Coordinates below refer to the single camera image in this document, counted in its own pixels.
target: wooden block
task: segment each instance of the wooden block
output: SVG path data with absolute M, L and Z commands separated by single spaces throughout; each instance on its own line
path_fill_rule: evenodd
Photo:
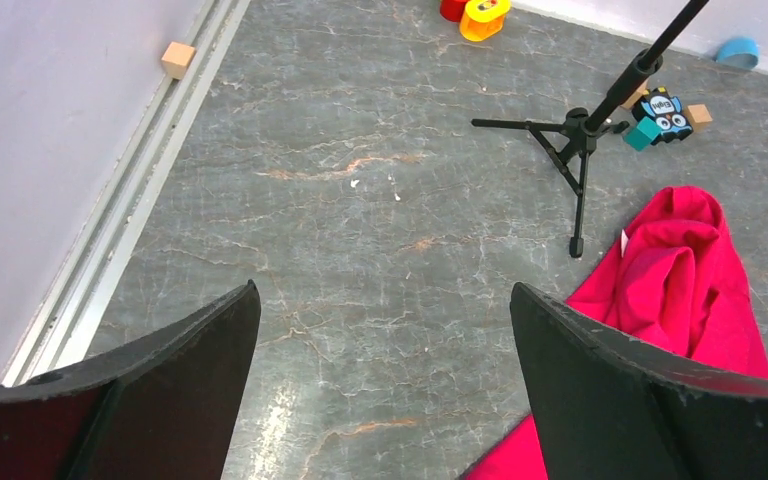
M 649 83 L 649 79 L 644 80 L 643 84 L 637 87 L 637 90 L 635 90 L 634 93 L 632 93 L 631 96 L 628 97 L 628 99 L 622 105 L 624 109 L 631 110 L 632 107 L 634 107 L 634 104 L 637 103 L 638 100 L 640 100 L 640 97 L 643 96 L 643 92 L 646 91 L 647 83 Z
M 697 132 L 701 132 L 714 121 L 711 118 L 711 112 L 705 105 L 688 105 L 684 108 L 684 116 L 687 117 L 688 123 Z
M 172 42 L 160 62 L 170 77 L 180 80 L 187 73 L 187 67 L 190 66 L 195 54 L 195 48 L 183 43 Z

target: crumpled red cloth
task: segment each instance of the crumpled red cloth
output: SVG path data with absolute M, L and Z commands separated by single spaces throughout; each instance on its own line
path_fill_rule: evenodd
M 625 232 L 625 251 L 617 240 L 567 304 L 676 355 L 768 379 L 749 279 L 717 200 L 696 187 L 665 188 Z M 467 478 L 547 479 L 533 416 Z

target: cartoon owl block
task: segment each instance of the cartoon owl block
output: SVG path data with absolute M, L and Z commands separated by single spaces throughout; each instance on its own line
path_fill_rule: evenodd
M 652 142 L 652 145 L 684 140 L 693 133 L 693 127 L 682 111 L 681 100 L 671 96 L 665 87 L 643 92 L 643 96 L 634 104 L 631 113 L 638 122 L 644 118 L 651 118 L 661 128 L 661 134 Z

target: gray marble floor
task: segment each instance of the gray marble floor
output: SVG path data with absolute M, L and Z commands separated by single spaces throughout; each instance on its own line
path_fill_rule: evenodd
M 717 196 L 768 348 L 768 77 L 670 53 L 653 82 L 707 131 L 592 162 L 574 199 L 535 143 L 474 116 L 591 108 L 642 46 L 515 11 L 469 44 L 436 2 L 253 0 L 91 348 L 253 278 L 260 344 L 226 478 L 452 478 L 527 411 L 515 281 L 565 297 L 667 185 Z

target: teal cube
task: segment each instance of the teal cube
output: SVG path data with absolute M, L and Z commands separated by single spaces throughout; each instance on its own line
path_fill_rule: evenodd
M 631 148 L 642 152 L 643 149 L 648 147 L 658 138 L 661 134 L 661 127 L 659 127 L 654 120 L 649 117 L 644 117 L 636 127 L 629 131 L 625 138 L 625 143 L 631 145 Z

